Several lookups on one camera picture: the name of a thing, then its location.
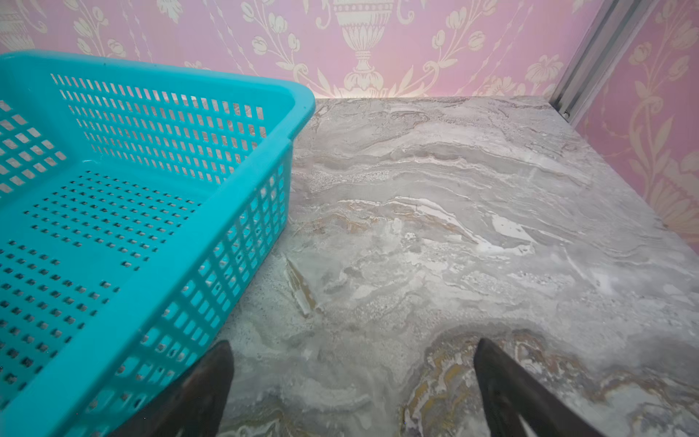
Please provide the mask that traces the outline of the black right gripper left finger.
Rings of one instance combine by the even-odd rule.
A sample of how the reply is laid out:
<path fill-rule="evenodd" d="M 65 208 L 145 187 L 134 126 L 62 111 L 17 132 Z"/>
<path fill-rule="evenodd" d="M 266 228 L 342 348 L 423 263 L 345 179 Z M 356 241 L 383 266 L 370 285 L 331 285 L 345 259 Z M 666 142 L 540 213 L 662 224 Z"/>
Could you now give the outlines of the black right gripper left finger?
<path fill-rule="evenodd" d="M 215 436 L 233 377 L 233 352 L 222 340 L 111 435 Z"/>

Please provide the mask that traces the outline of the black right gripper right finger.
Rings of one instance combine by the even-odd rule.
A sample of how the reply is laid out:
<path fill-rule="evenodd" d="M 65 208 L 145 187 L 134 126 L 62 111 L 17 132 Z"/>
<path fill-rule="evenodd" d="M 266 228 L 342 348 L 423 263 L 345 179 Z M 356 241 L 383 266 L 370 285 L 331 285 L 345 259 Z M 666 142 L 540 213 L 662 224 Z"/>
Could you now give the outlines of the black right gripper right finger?
<path fill-rule="evenodd" d="M 492 340 L 479 340 L 473 366 L 492 436 L 525 436 L 525 426 L 537 436 L 601 434 Z"/>

